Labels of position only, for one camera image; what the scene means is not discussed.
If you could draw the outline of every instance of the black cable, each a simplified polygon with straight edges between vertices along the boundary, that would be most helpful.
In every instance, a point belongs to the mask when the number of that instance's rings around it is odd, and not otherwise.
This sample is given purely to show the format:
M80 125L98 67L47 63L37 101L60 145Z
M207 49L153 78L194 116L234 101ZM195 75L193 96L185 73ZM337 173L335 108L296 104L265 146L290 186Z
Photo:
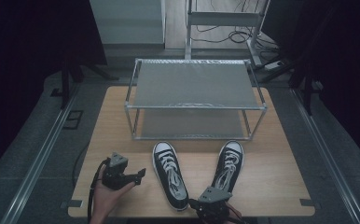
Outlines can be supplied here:
M82 150L78 153L78 156L76 158L75 164L73 165L73 170L72 170L72 182L73 182L73 189L76 187L76 167L78 164L78 160L81 158L81 155L83 154L83 152L88 148L88 146L90 145L90 141L82 148Z
M208 28L206 30L200 30L199 26L197 25L197 31L199 31L200 33L203 33L203 32L207 32L207 31L211 31L217 27L220 27L220 26L214 26L214 27Z
M239 4L235 7L235 10L233 10L233 12L236 12L236 9L241 5L242 2L246 2L246 0L240 0Z
M213 11L215 11L215 7L213 6L213 0L210 0L210 6L212 6Z
M88 197L88 223L90 223L90 219L92 218L92 202L93 202L93 194L95 192L95 186L96 182L98 181L99 173L101 172L102 166L107 163L110 160L110 158L107 158L106 160L102 161L101 164L98 167L98 170L95 173L95 176L93 177L92 183L90 184L90 196Z
M244 9L245 5L246 5L246 0L244 0L244 4L243 4L243 7L242 7L242 12L247 12L247 9L249 9L249 7L250 7L250 0L247 3L247 8L246 9Z
M258 3L259 3L259 0L256 1L256 8L258 7Z
M235 35L240 36L240 37L242 38L242 40L241 40L241 41L239 41L239 40L234 40L232 37L235 36ZM244 32L244 31L237 31L236 28L235 28L235 31L232 31L232 32L229 33L229 35L228 35L229 39L230 39L232 42L237 43L237 44L241 44L241 43L246 42L251 36L252 36L252 35Z
M215 44L216 44L216 43L221 43L221 42L224 42L224 41L228 40L229 37L227 37L227 38L225 38L225 39L222 39L222 40L194 39L194 38L192 38L192 37L191 37L191 39L192 39L193 41L204 41L204 42L215 43Z
M260 49L266 49L266 50L269 50L269 51L272 51L272 52L278 52L279 51L278 48L267 47L267 46L261 44L259 42L259 39L256 40L256 44Z
M239 221L237 219L234 219L234 218L230 218L228 217L228 221L231 221L231 222L240 222L240 223L244 223L244 224L247 224L247 222L243 221L242 218L235 212L235 210L233 210L233 208L227 206L228 209L230 209L235 215L236 217L239 219Z

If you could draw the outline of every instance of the black sneaker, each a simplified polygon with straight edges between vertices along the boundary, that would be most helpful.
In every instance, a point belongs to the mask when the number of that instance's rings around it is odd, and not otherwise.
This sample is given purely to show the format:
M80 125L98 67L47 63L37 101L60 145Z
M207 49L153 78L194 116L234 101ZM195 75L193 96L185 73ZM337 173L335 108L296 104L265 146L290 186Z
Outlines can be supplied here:
M154 146L153 165L171 206L177 211L188 207L188 192L180 173L174 148L167 142Z
M232 192L243 167L243 148L236 141L227 142L220 151L212 187Z

